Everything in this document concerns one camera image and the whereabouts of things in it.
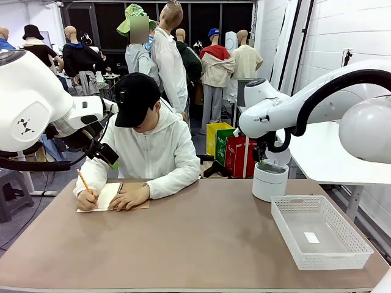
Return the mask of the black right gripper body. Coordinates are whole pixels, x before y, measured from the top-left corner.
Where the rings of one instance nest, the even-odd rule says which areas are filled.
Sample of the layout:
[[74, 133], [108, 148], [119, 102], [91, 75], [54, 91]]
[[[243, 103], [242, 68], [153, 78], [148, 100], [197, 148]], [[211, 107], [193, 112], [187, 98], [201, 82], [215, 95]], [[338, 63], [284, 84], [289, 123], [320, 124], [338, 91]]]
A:
[[256, 146], [252, 149], [252, 158], [254, 161], [262, 161], [268, 146], [268, 140], [260, 137], [255, 139], [255, 142]]

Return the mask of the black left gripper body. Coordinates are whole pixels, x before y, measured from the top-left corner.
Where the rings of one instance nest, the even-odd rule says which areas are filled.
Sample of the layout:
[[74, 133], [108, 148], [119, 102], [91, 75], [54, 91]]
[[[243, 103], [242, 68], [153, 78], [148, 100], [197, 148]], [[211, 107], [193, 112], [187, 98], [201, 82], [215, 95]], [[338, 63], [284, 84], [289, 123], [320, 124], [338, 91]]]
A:
[[119, 158], [119, 155], [107, 143], [100, 143], [96, 140], [92, 141], [86, 151], [86, 156], [89, 159], [100, 159], [108, 165], [114, 165]]

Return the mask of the person's left hand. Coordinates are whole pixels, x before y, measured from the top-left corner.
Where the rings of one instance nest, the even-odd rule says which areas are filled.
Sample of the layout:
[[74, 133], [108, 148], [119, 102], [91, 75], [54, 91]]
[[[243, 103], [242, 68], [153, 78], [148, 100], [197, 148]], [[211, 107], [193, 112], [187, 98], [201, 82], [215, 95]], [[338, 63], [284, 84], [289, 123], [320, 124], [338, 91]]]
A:
[[129, 211], [135, 206], [143, 204], [149, 199], [150, 188], [146, 184], [139, 189], [120, 192], [110, 202], [108, 210]]

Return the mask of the person's right hand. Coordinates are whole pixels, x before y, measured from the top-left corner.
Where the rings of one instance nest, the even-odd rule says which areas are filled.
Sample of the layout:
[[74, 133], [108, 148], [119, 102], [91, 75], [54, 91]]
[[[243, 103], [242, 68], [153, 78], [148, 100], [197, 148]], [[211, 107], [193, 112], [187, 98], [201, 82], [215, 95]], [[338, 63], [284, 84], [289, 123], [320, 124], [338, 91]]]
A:
[[92, 211], [98, 207], [99, 193], [96, 190], [83, 190], [76, 200], [77, 208], [81, 211]]

